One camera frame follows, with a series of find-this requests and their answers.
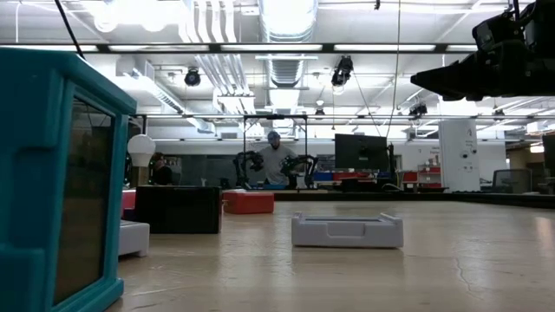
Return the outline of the large red box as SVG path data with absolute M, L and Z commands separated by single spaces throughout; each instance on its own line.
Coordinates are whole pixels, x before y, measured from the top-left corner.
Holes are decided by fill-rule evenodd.
M 222 194 L 223 210 L 230 214 L 273 213 L 274 194 L 269 192 L 237 192 Z

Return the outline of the black background monitor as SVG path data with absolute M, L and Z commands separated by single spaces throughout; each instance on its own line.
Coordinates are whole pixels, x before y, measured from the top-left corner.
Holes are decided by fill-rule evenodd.
M 389 152 L 385 137 L 337 133 L 334 142 L 336 168 L 380 172 L 389 170 Z

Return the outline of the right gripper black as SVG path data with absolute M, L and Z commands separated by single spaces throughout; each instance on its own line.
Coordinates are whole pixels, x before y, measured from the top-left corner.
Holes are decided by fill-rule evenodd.
M 416 86 L 444 101 L 482 101 L 483 96 L 456 88 L 475 88 L 476 63 L 479 91 L 491 97 L 555 96 L 555 54 L 542 55 L 516 40 L 479 49 L 461 61 L 412 75 Z

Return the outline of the black rectangular bar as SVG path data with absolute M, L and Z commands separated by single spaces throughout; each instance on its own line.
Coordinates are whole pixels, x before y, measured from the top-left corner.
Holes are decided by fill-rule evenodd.
M 214 186 L 145 185 L 136 189 L 134 220 L 153 234 L 219 234 L 221 189 Z

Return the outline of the wooden lamp base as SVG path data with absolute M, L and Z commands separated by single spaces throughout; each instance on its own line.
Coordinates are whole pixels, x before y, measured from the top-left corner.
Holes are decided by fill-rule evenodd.
M 130 187 L 136 188 L 137 186 L 147 185 L 149 182 L 150 169 L 143 166 L 133 166 L 130 176 Z

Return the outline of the black overhead light beam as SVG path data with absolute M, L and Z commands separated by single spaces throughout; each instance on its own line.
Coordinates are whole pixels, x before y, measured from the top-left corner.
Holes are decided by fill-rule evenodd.
M 473 44 L 455 43 L 130 43 L 83 44 L 85 54 L 464 54 Z

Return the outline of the white plastic tray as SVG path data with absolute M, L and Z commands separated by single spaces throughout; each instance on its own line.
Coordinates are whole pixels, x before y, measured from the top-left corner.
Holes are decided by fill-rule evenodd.
M 291 243 L 303 247 L 398 249 L 404 246 L 403 220 L 386 213 L 342 217 L 297 212 L 291 218 Z

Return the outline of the white pillar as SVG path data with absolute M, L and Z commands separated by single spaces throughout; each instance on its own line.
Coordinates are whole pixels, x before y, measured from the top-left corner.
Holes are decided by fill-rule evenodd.
M 480 169 L 475 120 L 444 120 L 439 124 L 441 183 L 447 192 L 477 192 Z

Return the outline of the pale lavender eraser block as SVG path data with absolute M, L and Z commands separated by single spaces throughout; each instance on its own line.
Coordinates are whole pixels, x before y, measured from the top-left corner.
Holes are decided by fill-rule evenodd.
M 150 225 L 121 220 L 118 255 L 145 257 L 149 250 Z

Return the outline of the white light bulb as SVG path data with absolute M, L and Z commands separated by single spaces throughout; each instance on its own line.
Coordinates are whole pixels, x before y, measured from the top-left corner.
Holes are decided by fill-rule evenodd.
M 137 134 L 127 143 L 132 165 L 137 167 L 148 167 L 155 149 L 155 141 L 146 134 Z

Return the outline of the rack with red bins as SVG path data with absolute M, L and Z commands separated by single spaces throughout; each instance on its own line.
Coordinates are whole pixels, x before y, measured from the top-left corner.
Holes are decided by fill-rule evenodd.
M 402 187 L 417 191 L 423 189 L 442 188 L 441 167 L 431 165 L 418 165 L 415 170 L 404 171 L 401 175 Z

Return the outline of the black aluminium table frame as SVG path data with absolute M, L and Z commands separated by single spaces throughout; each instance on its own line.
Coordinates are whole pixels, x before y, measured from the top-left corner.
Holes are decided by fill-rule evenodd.
M 276 201 L 400 201 L 400 202 L 461 202 L 485 205 L 503 205 L 555 210 L 555 195 L 528 195 L 504 193 L 409 193 L 409 192 L 328 192 L 264 190 L 273 193 Z

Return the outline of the silver ventilation duct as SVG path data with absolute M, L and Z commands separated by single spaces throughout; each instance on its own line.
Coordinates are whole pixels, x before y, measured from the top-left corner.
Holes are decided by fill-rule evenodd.
M 312 41 L 318 0 L 258 0 L 263 42 L 307 43 Z M 304 61 L 269 60 L 266 69 L 278 88 L 294 88 L 304 71 Z

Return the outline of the teal framed small device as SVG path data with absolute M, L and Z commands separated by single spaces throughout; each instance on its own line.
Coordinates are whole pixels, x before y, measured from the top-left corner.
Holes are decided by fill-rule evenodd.
M 135 100 L 79 55 L 0 48 L 0 312 L 104 312 Z

